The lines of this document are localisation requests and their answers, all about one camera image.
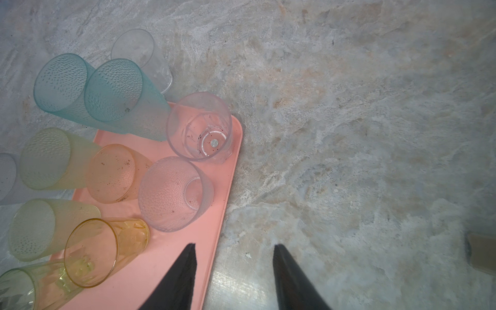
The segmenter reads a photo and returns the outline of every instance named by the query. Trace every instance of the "clear green cup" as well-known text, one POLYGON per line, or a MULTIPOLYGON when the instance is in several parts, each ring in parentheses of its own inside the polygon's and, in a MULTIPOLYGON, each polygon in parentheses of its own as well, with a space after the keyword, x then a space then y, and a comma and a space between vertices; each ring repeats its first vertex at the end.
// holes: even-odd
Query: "clear green cup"
POLYGON ((113 59, 98 67, 84 90, 89 115, 124 132, 165 141, 171 110, 137 64, 113 59))
POLYGON ((84 188, 90 160, 100 149, 98 144, 62 129, 43 129, 22 150, 22 181, 32 189, 84 188))
POLYGON ((80 223, 100 218, 91 204, 65 199, 33 199, 14 215, 8 230, 10 253, 21 261, 32 261, 61 251, 80 223))
POLYGON ((76 54, 62 54, 50 60, 36 77, 33 98, 43 111, 85 126, 121 133, 92 118, 84 107, 84 86, 95 71, 76 54))
POLYGON ((0 309, 56 310, 82 290, 62 259, 14 268, 0 276, 0 309))

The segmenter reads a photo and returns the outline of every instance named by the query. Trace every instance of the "textured cup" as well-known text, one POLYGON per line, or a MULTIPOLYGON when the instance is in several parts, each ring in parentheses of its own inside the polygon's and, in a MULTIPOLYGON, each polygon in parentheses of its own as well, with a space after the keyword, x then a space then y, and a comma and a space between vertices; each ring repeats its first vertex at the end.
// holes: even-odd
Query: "textured cup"
POLYGON ((233 120, 226 103, 210 93, 193 93, 174 105, 167 120, 172 150, 190 161, 222 164, 233 153, 233 120))
POLYGON ((88 164, 100 146, 58 128, 47 128, 32 137, 21 153, 20 175, 32 189, 86 187, 88 164))
POLYGON ((0 153, 0 205, 24 203, 58 193, 56 190, 33 190, 24 185, 19 173, 19 156, 0 153))
POLYGON ((21 261, 32 261, 64 249, 67 238, 79 223, 101 217, 91 204, 65 199, 33 199, 14 215, 8 230, 10 253, 21 261))
POLYGON ((172 84, 172 74, 164 55, 152 35, 143 29, 131 29, 117 38, 111 59, 125 58, 135 62, 164 94, 172 84))
POLYGON ((0 309, 56 310, 82 290, 62 259, 14 268, 0 276, 0 309))
POLYGON ((137 64, 114 59, 98 67, 84 91, 88 113, 101 122, 144 138, 165 141, 171 110, 137 64))
POLYGON ((166 157, 143 177, 138 203, 151 227, 174 232, 205 213, 213 197, 212 182, 202 170, 183 158, 166 157))
POLYGON ((95 287, 135 259, 149 240, 148 226, 140 219, 84 221, 74 229, 65 245, 67 274, 82 288, 95 287))
POLYGON ((103 147, 93 157, 86 174, 90 195, 101 203, 138 198, 141 179, 152 161, 122 144, 103 147))
POLYGON ((50 60, 36 77, 33 98, 43 111, 85 126, 121 133, 92 118, 84 107, 84 86, 95 71, 76 54, 62 54, 50 60))

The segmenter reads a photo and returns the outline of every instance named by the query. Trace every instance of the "plastic cup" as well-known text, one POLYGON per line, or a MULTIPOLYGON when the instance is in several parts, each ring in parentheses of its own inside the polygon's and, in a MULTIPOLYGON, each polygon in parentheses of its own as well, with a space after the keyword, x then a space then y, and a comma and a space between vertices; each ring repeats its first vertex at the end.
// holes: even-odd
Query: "plastic cup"
POLYGON ((65 245, 67 274, 82 288, 95 287, 143 252, 149 239, 148 226, 140 219, 84 221, 74 229, 65 245))
POLYGON ((151 227, 174 232, 205 213, 213 197, 212 182, 202 170, 183 158, 166 157, 143 177, 138 203, 151 227))
POLYGON ((38 190, 86 187, 84 175, 100 148, 62 129, 43 129, 22 150, 19 163, 22 181, 38 190))
POLYGON ((85 126, 121 133, 92 118, 84 107, 84 86, 95 71, 76 54, 62 54, 50 60, 34 82, 33 98, 48 113, 85 126))
POLYGON ((67 276, 62 259, 14 268, 0 276, 0 309, 55 310, 82 290, 67 276))
POLYGON ((221 164, 233 153, 233 120, 226 103, 210 93, 179 100, 167 119, 172 150, 190 161, 221 164))
POLYGON ((137 64, 114 59, 98 67, 84 91, 84 104, 95 119, 144 138, 165 141, 171 110, 164 96, 137 64))
POLYGON ((32 261, 64 249, 79 223, 101 217, 91 204, 65 199, 33 199, 14 215, 8 230, 10 253, 21 261, 32 261))
POLYGON ((56 190, 33 190, 24 185, 19 173, 19 155, 0 153, 0 205, 24 203, 58 193, 56 190))
POLYGON ((111 59, 125 58, 135 62, 164 94, 172 84, 172 74, 164 55, 152 35, 143 29, 132 29, 117 38, 111 59))
POLYGON ((138 198, 141 179, 152 161, 121 144, 103 147, 93 157, 86 174, 90 195, 101 203, 138 198))

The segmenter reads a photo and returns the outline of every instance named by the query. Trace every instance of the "transparent cup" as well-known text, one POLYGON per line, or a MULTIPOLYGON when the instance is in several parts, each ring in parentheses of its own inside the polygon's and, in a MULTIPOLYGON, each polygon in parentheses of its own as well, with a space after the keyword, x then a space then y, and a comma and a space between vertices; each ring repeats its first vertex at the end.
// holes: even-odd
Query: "transparent cup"
POLYGON ((138 198, 141 179, 152 161, 122 144, 103 147, 93 157, 86 173, 90 195, 101 203, 138 198))
POLYGON ((201 92, 187 95, 167 119, 172 150, 189 161, 222 164, 233 153, 233 120, 219 97, 201 92))
POLYGON ((84 107, 84 86, 95 71, 76 54, 62 54, 50 60, 34 82, 33 98, 43 111, 85 126, 121 133, 92 118, 84 107))
POLYGON ((212 181, 202 170, 183 158, 166 157, 143 177, 138 203, 151 227, 174 232, 205 213, 213 197, 212 181))
POLYGON ((65 199, 30 200, 10 223, 10 253, 21 261, 32 261, 61 251, 74 228, 95 217, 101 217, 101 213, 91 204, 65 199))
POLYGON ((65 245, 67 274, 82 288, 95 287, 142 253, 149 239, 148 226, 140 219, 84 221, 74 229, 65 245))
POLYGON ((14 268, 0 276, 0 309, 56 310, 82 290, 62 259, 14 268))
POLYGON ((152 35, 146 30, 131 29, 121 34, 112 46, 110 58, 125 58, 135 62, 161 94, 171 87, 169 65, 152 35))
POLYGON ((164 96, 137 64, 114 59, 98 67, 84 91, 84 104, 95 119, 144 138, 165 141, 171 110, 164 96))
POLYGON ((59 128, 40 130, 21 153, 22 181, 32 189, 86 187, 84 175, 100 146, 59 128))
POLYGON ((57 190, 33 190, 24 185, 19 173, 19 155, 0 153, 0 205, 24 203, 58 193, 57 190))

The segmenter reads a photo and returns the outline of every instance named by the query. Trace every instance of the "gray stone surface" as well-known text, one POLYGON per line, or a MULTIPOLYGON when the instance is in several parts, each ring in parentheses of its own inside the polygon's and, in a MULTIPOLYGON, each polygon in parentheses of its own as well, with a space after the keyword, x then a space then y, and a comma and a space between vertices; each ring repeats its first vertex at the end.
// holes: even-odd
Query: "gray stone surface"
MULTIPOLYGON (((464 234, 496 235, 496 3, 491 0, 24 0, 0 4, 0 151, 37 130, 34 79, 72 52, 95 67, 149 30, 177 101, 225 99, 245 137, 205 309, 276 309, 284 243, 345 309, 491 309, 464 234)), ((0 207, 0 272, 18 265, 0 207)))

